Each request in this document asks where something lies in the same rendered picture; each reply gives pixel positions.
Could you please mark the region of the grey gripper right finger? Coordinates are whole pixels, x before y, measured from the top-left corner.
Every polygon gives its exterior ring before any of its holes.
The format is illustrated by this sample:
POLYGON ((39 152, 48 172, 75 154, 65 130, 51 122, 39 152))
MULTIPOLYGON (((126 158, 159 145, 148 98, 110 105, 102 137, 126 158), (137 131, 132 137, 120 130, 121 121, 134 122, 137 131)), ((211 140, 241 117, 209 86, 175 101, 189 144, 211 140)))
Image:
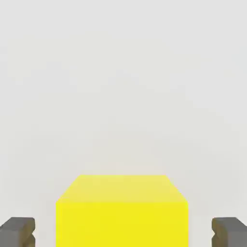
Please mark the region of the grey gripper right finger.
POLYGON ((212 219, 212 247, 247 247, 247 226, 236 217, 212 219))

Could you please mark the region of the small yellow cube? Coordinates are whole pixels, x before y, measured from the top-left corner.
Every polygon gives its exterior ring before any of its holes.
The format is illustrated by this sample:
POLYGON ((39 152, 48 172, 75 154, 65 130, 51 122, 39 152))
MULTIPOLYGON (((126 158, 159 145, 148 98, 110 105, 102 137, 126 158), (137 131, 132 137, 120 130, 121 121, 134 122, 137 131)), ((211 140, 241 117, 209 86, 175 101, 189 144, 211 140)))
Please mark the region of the small yellow cube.
POLYGON ((56 202, 55 247, 189 247, 189 207, 164 175, 81 175, 56 202))

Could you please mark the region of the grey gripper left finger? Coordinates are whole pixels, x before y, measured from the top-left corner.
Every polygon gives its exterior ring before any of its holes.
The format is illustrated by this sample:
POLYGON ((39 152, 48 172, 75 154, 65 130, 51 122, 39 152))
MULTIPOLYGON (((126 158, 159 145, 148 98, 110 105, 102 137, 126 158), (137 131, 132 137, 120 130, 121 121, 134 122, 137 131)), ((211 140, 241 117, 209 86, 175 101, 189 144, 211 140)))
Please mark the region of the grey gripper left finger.
POLYGON ((35 219, 11 217, 0 226, 0 247, 35 247, 35 219))

